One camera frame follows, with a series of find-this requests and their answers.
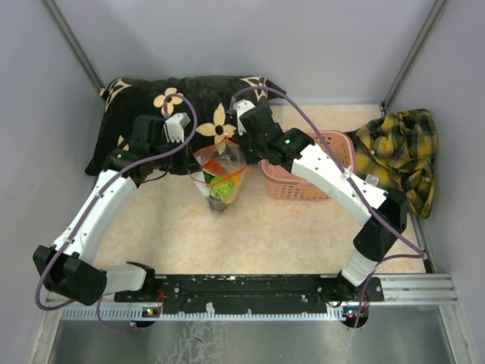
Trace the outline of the clear zip top bag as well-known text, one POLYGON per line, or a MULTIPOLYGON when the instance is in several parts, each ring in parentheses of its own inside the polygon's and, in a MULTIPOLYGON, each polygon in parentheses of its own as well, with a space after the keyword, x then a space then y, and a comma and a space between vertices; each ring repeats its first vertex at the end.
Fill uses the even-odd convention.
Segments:
POLYGON ((197 171, 189 176, 213 212, 224 212, 237 198, 246 176, 245 157, 239 145, 224 137, 194 153, 197 171))

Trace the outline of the watermelon slice toy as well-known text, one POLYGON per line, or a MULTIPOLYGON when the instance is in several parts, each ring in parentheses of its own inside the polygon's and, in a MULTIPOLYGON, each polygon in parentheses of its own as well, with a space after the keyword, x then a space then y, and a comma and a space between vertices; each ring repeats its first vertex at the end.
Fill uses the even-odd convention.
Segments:
POLYGON ((202 170, 213 176, 221 176, 227 173, 224 166, 216 159, 210 159, 202 166, 202 170))

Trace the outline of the green custard apple toy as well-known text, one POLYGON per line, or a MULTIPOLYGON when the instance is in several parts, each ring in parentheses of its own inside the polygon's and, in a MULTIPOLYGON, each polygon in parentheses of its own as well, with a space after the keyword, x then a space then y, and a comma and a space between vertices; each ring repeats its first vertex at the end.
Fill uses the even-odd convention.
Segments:
POLYGON ((211 180, 210 183, 211 195, 222 202, 228 203, 236 190, 236 183, 232 178, 226 179, 222 176, 217 176, 211 180))

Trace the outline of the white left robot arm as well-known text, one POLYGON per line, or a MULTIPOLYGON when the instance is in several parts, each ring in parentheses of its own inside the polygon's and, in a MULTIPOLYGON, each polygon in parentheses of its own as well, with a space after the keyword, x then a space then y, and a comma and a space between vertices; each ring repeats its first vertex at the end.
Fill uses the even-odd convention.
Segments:
POLYGON ((102 163, 83 207, 51 246, 38 246, 33 261, 38 287, 90 306, 104 295, 131 291, 143 301, 158 291, 152 268, 141 263, 96 267, 102 239, 124 203, 156 169, 169 170, 171 157, 188 145, 186 113, 167 119, 141 115, 134 121, 129 149, 118 146, 102 163))

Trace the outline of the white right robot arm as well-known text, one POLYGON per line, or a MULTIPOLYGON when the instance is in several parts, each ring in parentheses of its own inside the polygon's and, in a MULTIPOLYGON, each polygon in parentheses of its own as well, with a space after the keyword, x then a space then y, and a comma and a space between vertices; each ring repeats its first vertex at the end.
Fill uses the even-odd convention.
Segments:
POLYGON ((407 202, 342 167, 312 137, 298 128, 282 130, 270 109, 242 100, 233 107, 236 141, 248 162, 265 160, 316 186, 343 206, 361 225, 347 263, 330 286, 337 301, 356 300, 365 279, 407 228, 407 202))

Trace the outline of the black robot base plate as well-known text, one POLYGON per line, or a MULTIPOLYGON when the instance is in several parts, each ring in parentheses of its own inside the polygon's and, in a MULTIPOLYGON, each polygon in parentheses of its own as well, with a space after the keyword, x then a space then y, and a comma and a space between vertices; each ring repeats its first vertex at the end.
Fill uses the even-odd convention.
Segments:
POLYGON ((165 314, 325 313, 328 303, 358 302, 361 287, 337 275, 155 275, 117 303, 160 303, 165 314))

